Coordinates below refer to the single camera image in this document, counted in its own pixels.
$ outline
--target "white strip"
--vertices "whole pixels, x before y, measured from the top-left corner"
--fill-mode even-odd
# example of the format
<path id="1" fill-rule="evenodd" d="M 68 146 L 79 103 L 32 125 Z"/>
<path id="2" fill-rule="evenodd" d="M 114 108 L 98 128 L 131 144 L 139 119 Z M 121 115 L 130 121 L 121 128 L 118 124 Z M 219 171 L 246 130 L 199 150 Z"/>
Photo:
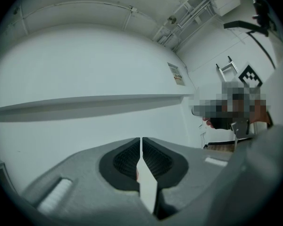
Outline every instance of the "white strip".
<path id="1" fill-rule="evenodd" d="M 68 179 L 62 179 L 58 185 L 47 195 L 40 203 L 37 210 L 45 215 L 49 215 L 58 206 L 58 203 L 68 192 L 72 182 Z"/>
<path id="2" fill-rule="evenodd" d="M 204 161 L 208 163 L 212 163 L 214 165 L 221 166 L 221 167 L 227 166 L 227 161 L 217 160 L 217 159 L 210 158 L 210 157 L 207 157 Z"/>

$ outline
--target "ribbed black rubber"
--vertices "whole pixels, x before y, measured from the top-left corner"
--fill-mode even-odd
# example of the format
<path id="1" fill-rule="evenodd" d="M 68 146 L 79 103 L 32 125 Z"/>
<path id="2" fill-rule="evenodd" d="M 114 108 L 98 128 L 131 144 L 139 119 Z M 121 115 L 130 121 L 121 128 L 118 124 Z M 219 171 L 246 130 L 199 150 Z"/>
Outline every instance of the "ribbed black rubber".
<path id="1" fill-rule="evenodd" d="M 189 169 L 189 164 L 182 155 L 147 137 L 142 139 L 142 154 L 144 161 L 158 182 L 158 188 L 176 186 Z"/>
<path id="2" fill-rule="evenodd" d="M 100 173 L 116 189 L 139 192 L 136 165 L 140 159 L 140 141 L 138 137 L 101 158 Z"/>

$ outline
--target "black cable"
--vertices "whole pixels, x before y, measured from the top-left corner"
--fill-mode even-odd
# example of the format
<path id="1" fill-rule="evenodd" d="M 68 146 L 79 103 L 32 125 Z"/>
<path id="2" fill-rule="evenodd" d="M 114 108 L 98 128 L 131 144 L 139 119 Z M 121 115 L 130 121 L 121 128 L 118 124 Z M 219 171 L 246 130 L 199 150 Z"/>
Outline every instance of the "black cable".
<path id="1" fill-rule="evenodd" d="M 259 47 L 262 49 L 262 51 L 265 53 L 265 55 L 268 57 L 269 61 L 272 63 L 273 65 L 273 68 L 275 70 L 275 64 L 272 60 L 272 58 L 270 57 L 270 55 L 268 54 L 268 52 L 265 50 L 265 48 L 263 48 L 263 46 L 259 43 L 258 40 L 256 40 L 256 38 L 252 35 L 252 33 L 254 33 L 254 31 L 250 31 L 250 32 L 247 32 L 247 34 L 259 45 Z"/>

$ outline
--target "white ceiling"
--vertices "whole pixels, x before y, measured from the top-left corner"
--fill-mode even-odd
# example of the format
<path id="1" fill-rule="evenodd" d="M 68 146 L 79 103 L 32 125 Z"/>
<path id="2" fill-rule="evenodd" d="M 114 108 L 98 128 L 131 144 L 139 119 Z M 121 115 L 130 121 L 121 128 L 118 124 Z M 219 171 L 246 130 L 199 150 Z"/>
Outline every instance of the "white ceiling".
<path id="1" fill-rule="evenodd" d="M 128 19 L 130 6 L 137 8 L 132 13 L 126 31 L 142 34 L 153 39 L 161 25 L 185 0 L 18 0 L 7 13 L 0 26 L 0 52 L 28 34 L 43 28 L 75 23 L 110 25 L 123 29 Z M 187 9 L 190 11 L 203 0 L 189 0 L 186 6 L 175 14 L 179 22 Z M 201 22 L 210 18 L 204 12 L 199 16 Z M 193 32 L 199 24 L 193 22 L 189 28 L 172 36 L 165 45 L 173 48 Z M 166 24 L 155 37 L 159 41 L 168 36 L 176 25 Z"/>

